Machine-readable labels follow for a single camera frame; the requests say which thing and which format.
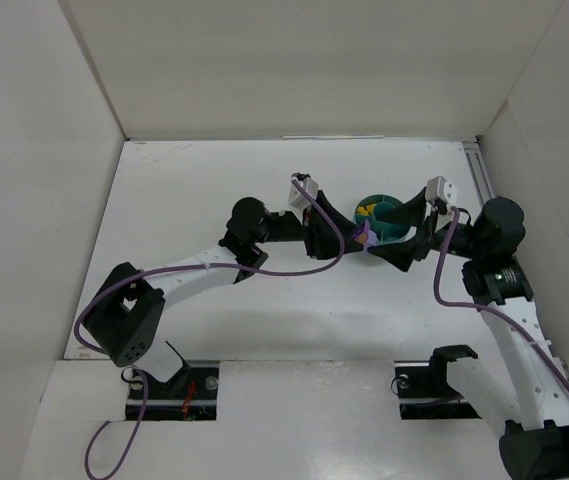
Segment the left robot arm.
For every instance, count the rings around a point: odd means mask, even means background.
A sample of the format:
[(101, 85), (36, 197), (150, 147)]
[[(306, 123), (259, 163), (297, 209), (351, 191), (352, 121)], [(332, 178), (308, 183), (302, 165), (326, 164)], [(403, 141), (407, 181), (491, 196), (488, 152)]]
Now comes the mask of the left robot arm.
[(352, 252), (356, 225), (333, 208), (322, 191), (305, 195), (293, 185), (301, 209), (271, 212), (258, 199), (238, 200), (226, 232), (214, 247), (187, 260), (144, 271), (131, 263), (117, 265), (80, 314), (74, 328), (92, 337), (89, 348), (108, 356), (120, 368), (157, 382), (176, 395), (188, 382), (191, 367), (168, 342), (158, 338), (162, 314), (179, 302), (207, 290), (235, 285), (262, 273), (268, 255), (260, 244), (305, 244), (311, 258), (328, 267)]

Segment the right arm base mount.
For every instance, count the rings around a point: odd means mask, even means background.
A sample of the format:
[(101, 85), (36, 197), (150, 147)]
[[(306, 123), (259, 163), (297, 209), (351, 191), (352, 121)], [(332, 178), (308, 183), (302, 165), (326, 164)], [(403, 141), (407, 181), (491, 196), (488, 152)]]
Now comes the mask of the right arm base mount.
[(447, 382), (448, 364), (477, 359), (466, 345), (435, 348), (428, 360), (400, 361), (394, 365), (391, 391), (399, 400), (402, 420), (470, 420), (480, 416)]

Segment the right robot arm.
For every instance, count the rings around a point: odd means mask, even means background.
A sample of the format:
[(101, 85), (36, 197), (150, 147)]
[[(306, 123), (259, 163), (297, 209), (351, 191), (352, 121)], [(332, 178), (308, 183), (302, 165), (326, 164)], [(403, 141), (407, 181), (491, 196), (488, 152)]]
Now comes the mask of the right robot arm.
[(569, 380), (552, 355), (533, 291), (515, 253), (525, 235), (514, 201), (487, 201), (461, 223), (453, 186), (437, 180), (411, 201), (370, 208), (373, 220), (414, 229), (404, 241), (381, 242), (371, 253), (401, 270), (430, 252), (464, 259), (465, 307), (492, 334), (510, 377), (498, 382), (467, 345), (436, 348), (425, 363), (396, 367), (393, 387), (406, 419), (475, 415), (491, 427), (502, 464), (513, 479), (569, 479)]

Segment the purple lego figure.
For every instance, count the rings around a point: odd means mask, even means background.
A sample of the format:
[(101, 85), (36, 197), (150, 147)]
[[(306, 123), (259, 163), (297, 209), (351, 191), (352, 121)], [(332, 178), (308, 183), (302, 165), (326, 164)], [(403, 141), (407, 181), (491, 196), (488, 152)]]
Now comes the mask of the purple lego figure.
[(378, 243), (377, 235), (368, 220), (359, 224), (351, 237), (354, 242), (363, 248), (364, 251), (367, 251), (371, 247), (375, 247)]

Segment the yellow lego brick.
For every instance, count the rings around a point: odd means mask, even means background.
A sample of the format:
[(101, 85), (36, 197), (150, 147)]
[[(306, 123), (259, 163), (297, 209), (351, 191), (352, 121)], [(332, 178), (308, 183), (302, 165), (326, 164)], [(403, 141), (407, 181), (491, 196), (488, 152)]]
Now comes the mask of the yellow lego brick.
[(371, 216), (374, 213), (374, 209), (376, 207), (376, 203), (371, 203), (367, 205), (359, 205), (356, 208), (356, 214), (362, 216)]

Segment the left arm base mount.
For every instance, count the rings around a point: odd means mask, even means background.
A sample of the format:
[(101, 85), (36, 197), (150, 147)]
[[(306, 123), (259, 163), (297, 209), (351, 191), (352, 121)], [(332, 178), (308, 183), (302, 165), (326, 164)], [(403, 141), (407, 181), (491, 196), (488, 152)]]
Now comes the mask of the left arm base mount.
[(136, 342), (121, 352), (120, 379), (128, 386), (125, 418), (145, 421), (214, 421), (219, 364), (194, 363), (167, 341)]

